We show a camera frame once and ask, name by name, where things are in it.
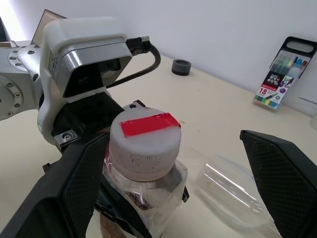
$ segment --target marker box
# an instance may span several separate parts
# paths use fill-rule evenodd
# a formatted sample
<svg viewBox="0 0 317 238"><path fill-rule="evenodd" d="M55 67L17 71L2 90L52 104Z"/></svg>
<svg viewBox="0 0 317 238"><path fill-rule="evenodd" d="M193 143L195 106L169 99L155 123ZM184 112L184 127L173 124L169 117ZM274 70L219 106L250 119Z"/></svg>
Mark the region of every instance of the marker box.
<svg viewBox="0 0 317 238"><path fill-rule="evenodd" d="M288 37L273 60L254 97L254 103L276 111L288 89L302 76L316 51L316 42Z"/></svg>

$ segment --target red tape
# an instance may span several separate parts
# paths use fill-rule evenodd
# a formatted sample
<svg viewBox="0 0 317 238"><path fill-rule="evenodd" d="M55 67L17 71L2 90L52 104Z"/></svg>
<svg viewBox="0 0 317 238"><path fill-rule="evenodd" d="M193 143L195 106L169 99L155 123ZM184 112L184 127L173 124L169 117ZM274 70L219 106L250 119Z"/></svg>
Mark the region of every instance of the red tape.
<svg viewBox="0 0 317 238"><path fill-rule="evenodd" d="M147 118L120 122L125 137L161 130L170 126L179 126L178 121L170 113L162 113Z"/></svg>

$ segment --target transparent plastic container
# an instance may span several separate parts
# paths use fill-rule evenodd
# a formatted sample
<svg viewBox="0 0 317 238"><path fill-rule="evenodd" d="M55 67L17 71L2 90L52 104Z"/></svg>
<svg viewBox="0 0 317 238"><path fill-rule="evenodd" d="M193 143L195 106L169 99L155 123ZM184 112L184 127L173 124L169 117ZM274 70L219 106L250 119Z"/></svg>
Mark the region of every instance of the transparent plastic container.
<svg viewBox="0 0 317 238"><path fill-rule="evenodd" d="M187 168L176 160L173 168L154 181L133 181L105 160L104 176L138 212L153 238L161 237L172 213L181 205L187 178Z"/></svg>
<svg viewBox="0 0 317 238"><path fill-rule="evenodd" d="M181 129L168 126L127 135L123 128L128 125L138 131L142 126L166 121L164 115L144 107L121 112L111 124L103 171L111 186L138 212L153 238L162 235L182 201L187 168L176 160Z"/></svg>
<svg viewBox="0 0 317 238"><path fill-rule="evenodd" d="M225 157L214 156L206 161L196 184L199 197L228 226L234 229L269 226L276 230L250 170Z"/></svg>

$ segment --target white bottle cap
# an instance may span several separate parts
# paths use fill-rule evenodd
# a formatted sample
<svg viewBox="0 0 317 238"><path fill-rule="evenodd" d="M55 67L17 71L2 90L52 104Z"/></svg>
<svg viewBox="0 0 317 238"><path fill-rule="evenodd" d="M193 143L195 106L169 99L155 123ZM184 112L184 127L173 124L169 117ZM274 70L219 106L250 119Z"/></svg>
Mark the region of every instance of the white bottle cap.
<svg viewBox="0 0 317 238"><path fill-rule="evenodd" d="M151 181L166 175L178 156L181 129L170 126L139 135L125 137L121 122L162 114L152 108L133 108L120 113L110 129L109 156L112 165L125 177Z"/></svg>

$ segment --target black cable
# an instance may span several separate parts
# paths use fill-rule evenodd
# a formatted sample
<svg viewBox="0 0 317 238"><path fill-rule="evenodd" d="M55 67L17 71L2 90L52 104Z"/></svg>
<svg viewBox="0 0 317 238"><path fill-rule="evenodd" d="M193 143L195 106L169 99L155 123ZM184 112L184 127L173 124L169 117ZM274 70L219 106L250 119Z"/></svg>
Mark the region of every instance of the black cable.
<svg viewBox="0 0 317 238"><path fill-rule="evenodd" d="M122 78L120 80L117 80L117 81L113 82L112 84L108 85L106 88L112 88L112 87L117 86L117 85L119 85L121 83L128 82L128 81L130 81L130 80L132 80L134 78L140 77L140 76L142 76L144 74L150 73L153 70L155 70L160 64L160 54L159 54L159 51L157 50L157 48L154 45L152 45L152 44L151 44L151 47L150 47L149 51L152 53L152 55L154 56L154 59L155 59L154 63L150 67L148 67L146 69L143 69L143 70L141 70L141 71L139 71L137 73L134 73L132 75L129 75L129 76L125 77L125 78Z"/></svg>

